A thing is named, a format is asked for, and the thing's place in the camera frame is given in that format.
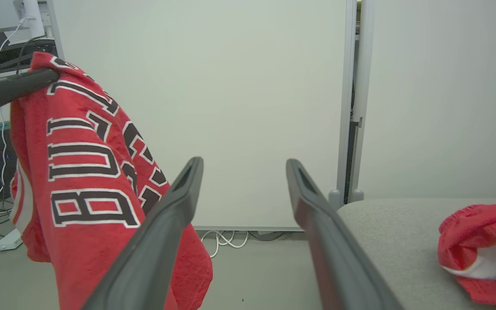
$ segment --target black rod holding jersey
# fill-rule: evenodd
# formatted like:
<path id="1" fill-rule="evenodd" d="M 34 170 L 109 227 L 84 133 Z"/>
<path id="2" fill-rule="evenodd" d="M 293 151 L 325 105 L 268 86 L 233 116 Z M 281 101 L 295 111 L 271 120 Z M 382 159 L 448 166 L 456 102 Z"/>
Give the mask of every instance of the black rod holding jersey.
<path id="1" fill-rule="evenodd" d="M 9 102 L 41 90 L 57 81 L 59 73 L 51 69 L 38 69 L 30 72 L 0 78 L 0 107 Z"/>
<path id="2" fill-rule="evenodd" d="M 289 159 L 286 171 L 294 217 L 309 240 L 323 309 L 402 310 L 303 165 Z"/>
<path id="3" fill-rule="evenodd" d="M 189 160 L 146 215 L 82 310 L 163 310 L 183 230 L 195 215 L 203 160 Z"/>

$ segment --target power strip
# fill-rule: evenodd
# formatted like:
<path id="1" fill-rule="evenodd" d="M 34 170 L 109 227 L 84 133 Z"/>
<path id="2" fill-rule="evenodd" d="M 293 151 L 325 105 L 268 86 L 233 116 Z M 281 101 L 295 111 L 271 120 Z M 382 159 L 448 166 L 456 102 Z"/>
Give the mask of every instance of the power strip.
<path id="1" fill-rule="evenodd" d="M 19 245 L 22 245 L 22 239 L 20 232 L 15 228 L 0 240 L 0 251 L 16 249 Z"/>

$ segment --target red garment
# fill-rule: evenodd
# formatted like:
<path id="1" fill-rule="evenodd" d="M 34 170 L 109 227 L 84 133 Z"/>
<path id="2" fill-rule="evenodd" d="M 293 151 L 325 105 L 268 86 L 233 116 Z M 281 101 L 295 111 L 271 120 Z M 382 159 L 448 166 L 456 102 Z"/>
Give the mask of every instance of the red garment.
<path id="1" fill-rule="evenodd" d="M 11 105 L 18 156 L 12 223 L 28 257 L 53 264 L 61 310 L 78 310 L 169 183 L 115 100 L 81 69 L 35 53 L 59 81 Z M 189 225 L 166 309 L 201 306 L 212 261 Z"/>
<path id="2" fill-rule="evenodd" d="M 473 301 L 496 304 L 496 205 L 459 210 L 439 232 L 441 266 L 455 275 Z"/>

